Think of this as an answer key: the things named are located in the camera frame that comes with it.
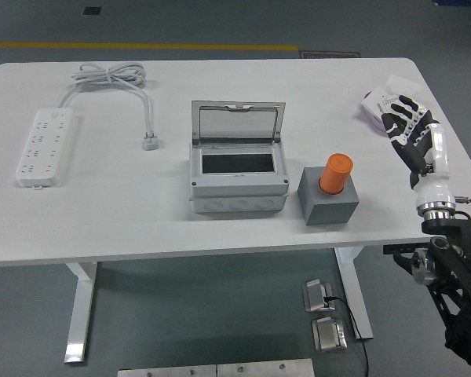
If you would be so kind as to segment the robot right hand white shell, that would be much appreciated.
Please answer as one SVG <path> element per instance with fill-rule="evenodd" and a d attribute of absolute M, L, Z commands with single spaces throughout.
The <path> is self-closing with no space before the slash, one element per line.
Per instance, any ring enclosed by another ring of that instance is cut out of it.
<path fill-rule="evenodd" d="M 455 210 L 448 187 L 450 164 L 444 127 L 432 112 L 404 95 L 382 114 L 382 123 L 397 155 L 410 169 L 410 186 L 417 194 L 416 208 Z"/>

